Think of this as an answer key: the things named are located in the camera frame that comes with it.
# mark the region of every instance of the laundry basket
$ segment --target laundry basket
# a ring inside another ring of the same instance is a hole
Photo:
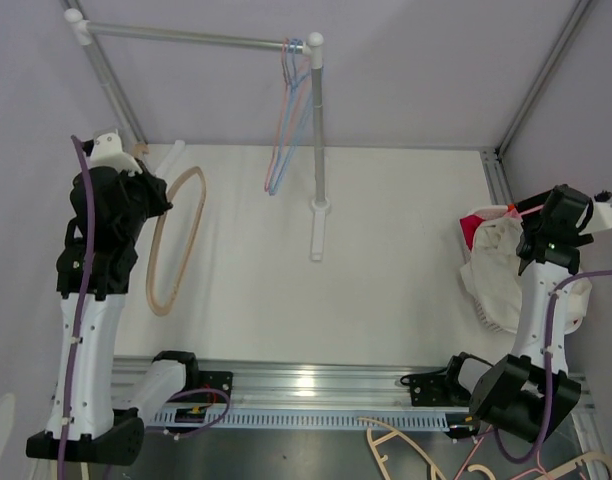
[[[506,205],[490,205],[487,207],[475,208],[468,212],[465,216],[468,217],[470,215],[477,215],[484,220],[494,220],[496,218],[503,217],[506,212],[508,212],[508,207]],[[466,263],[470,262],[470,249],[468,245],[466,245],[466,239],[464,238],[464,232],[459,228],[460,238],[462,239],[462,251],[464,253],[464,260]],[[484,313],[484,309],[476,298],[473,298],[475,302],[475,310],[477,311],[477,318],[482,322],[486,328],[494,331],[494,332],[511,332],[517,333],[517,331],[511,329],[505,329],[500,327],[498,324],[489,321],[486,318],[486,314]]]

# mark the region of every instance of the purple cable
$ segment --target purple cable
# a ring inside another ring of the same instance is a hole
[[[559,283],[554,289],[554,292],[557,292],[563,289],[569,283],[572,283],[576,280],[581,280],[582,278],[593,278],[593,277],[608,277],[612,276],[612,270],[598,270],[596,272],[586,272],[579,273],[577,275],[573,275],[572,277],[567,278]],[[548,433],[548,427],[550,424],[550,416],[553,410],[553,364],[552,364],[552,354],[547,351],[547,348],[550,346],[551,341],[553,339],[553,323],[555,321],[555,305],[557,304],[558,296],[553,293],[550,296],[550,300],[548,301],[548,309],[546,310],[546,340],[544,345],[544,369],[546,370],[546,392],[544,393],[544,415],[542,417],[542,425],[539,429],[539,434],[537,435],[537,439],[533,446],[528,451],[526,455],[523,457],[513,457],[502,443],[501,436],[499,434],[499,430],[495,429],[495,441],[497,442],[497,446],[499,447],[499,451],[502,456],[511,463],[526,463],[542,448],[544,444],[544,440],[546,440],[546,434]]]
[[[95,199],[93,197],[93,182],[86,164],[86,156],[82,143],[75,135],[71,135],[77,159],[82,170],[82,180],[84,182],[84,191],[86,192],[86,252],[84,254],[84,271],[82,272],[82,283],[79,287],[79,297],[75,306],[75,319],[73,320],[73,337],[79,338],[81,332],[82,316],[84,311],[84,300],[88,292],[88,282],[93,271],[93,253],[95,248]],[[64,378],[64,409],[63,418],[70,418],[70,402],[73,390],[73,373],[75,370],[75,357],[77,356],[77,346],[79,343],[71,343],[68,351],[68,361],[66,363],[66,376]],[[57,478],[65,480],[64,474],[64,459],[66,457],[66,442],[68,440],[69,423],[62,426],[62,434],[59,439],[59,450],[57,454]]]
[[[230,410],[230,397],[228,395],[226,395],[223,391],[221,390],[217,390],[215,388],[197,388],[195,390],[188,390],[186,392],[180,392],[180,393],[176,393],[175,395],[173,395],[172,397],[170,397],[170,399],[168,400],[169,402],[172,402],[174,400],[179,400],[180,398],[184,398],[184,397],[188,397],[190,395],[198,395],[198,394],[202,394],[202,393],[212,393],[215,395],[219,395],[220,397],[222,397],[225,401],[226,401],[226,408],[224,409],[224,411],[222,413],[220,413],[217,418],[211,422],[208,422],[206,425],[202,425],[201,427],[195,428],[192,431],[188,432],[188,433],[180,433],[179,438],[183,439],[183,438],[190,438],[190,437],[194,437],[195,435],[198,435],[206,430],[208,430],[210,427],[212,427],[213,425],[215,425],[216,423],[221,422],[224,417],[226,416],[226,414],[228,413],[228,411]],[[165,430],[160,430],[159,428],[148,428],[146,429],[147,433],[161,433],[163,435],[169,435],[164,433]],[[103,480],[109,480],[110,479],[110,474],[113,470],[113,466],[112,465],[107,465],[106,468],[104,469],[104,474],[102,479]]]

